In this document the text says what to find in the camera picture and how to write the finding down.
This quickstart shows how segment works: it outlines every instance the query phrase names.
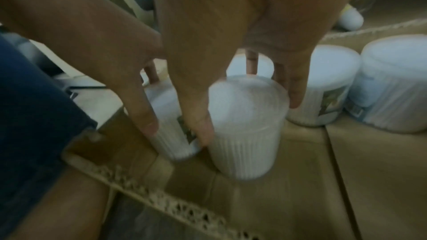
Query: forearm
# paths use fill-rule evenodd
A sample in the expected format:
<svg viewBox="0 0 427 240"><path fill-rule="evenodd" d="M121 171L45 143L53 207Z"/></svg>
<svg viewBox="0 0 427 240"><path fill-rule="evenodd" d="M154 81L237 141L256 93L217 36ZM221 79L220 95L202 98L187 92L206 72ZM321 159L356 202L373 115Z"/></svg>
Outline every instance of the forearm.
<svg viewBox="0 0 427 240"><path fill-rule="evenodd" d="M158 33L107 0L0 0L0 20L12 30L45 43L71 65L82 55L119 55L117 35L134 35L126 51L160 46Z"/></svg>

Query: white plastic container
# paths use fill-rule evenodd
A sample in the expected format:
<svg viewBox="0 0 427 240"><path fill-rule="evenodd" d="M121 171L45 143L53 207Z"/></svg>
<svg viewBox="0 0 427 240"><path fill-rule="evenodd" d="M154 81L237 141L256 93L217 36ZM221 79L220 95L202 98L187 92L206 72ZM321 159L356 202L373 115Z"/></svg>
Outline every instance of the white plastic container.
<svg viewBox="0 0 427 240"><path fill-rule="evenodd" d="M181 120L177 93L170 79L146 87L145 93L159 119L158 132L148 138L157 152L176 161L197 154L201 148Z"/></svg>
<svg viewBox="0 0 427 240"><path fill-rule="evenodd" d="M245 75L246 74L246 55L238 54L231 60L227 68L227 76ZM271 78L274 73L274 64L267 56L258 56L258 76Z"/></svg>
<svg viewBox="0 0 427 240"><path fill-rule="evenodd" d="M225 175L248 180L274 164L289 107L287 91L260 76L233 76L209 90L215 138L209 145L213 163Z"/></svg>
<svg viewBox="0 0 427 240"><path fill-rule="evenodd" d="M349 48L318 45L311 55L304 100L297 109L289 110L287 119L308 127L334 121L342 112L361 62L360 55Z"/></svg>
<svg viewBox="0 0 427 240"><path fill-rule="evenodd" d="M356 119L392 132L427 128L427 36L394 36L362 51L363 65L346 102Z"/></svg>

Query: brown cardboard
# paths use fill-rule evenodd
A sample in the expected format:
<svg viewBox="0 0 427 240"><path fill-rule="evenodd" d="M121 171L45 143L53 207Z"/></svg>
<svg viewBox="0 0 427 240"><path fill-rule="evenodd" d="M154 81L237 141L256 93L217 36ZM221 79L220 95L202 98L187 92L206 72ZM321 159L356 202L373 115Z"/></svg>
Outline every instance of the brown cardboard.
<svg viewBox="0 0 427 240"><path fill-rule="evenodd" d="M347 115L326 127L364 240L427 236L427 132L396 134Z"/></svg>
<svg viewBox="0 0 427 240"><path fill-rule="evenodd" d="M209 235L219 239L354 239L324 128L286 123L274 168L246 182L220 174L207 151L176 164L157 156L123 112L100 133L105 135L103 141L80 138L64 159ZM187 212L182 214L184 206Z"/></svg>

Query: product label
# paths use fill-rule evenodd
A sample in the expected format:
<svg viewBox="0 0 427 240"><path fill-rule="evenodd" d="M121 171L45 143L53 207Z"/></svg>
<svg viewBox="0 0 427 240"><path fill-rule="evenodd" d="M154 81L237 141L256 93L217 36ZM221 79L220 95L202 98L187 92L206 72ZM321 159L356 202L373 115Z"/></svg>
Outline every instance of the product label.
<svg viewBox="0 0 427 240"><path fill-rule="evenodd" d="M182 116L179 116L177 121L181 127L182 132L187 137L188 144L191 144L196 139L196 134L186 126Z"/></svg>
<svg viewBox="0 0 427 240"><path fill-rule="evenodd" d="M386 88L385 83L361 74L354 80L344 108L357 119L363 120Z"/></svg>
<svg viewBox="0 0 427 240"><path fill-rule="evenodd" d="M325 91L323 93L322 103L320 104L319 116L342 111L348 90L349 86L346 85L337 89Z"/></svg>

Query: barcode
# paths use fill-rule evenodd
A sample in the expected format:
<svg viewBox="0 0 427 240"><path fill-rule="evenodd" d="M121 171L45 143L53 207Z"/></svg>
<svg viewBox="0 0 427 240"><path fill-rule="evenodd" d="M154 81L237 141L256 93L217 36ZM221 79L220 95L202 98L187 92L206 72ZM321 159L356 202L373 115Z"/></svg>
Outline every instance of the barcode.
<svg viewBox="0 0 427 240"><path fill-rule="evenodd" d="M346 100L344 108L355 117L360 117L363 114L363 108L354 104L350 99Z"/></svg>

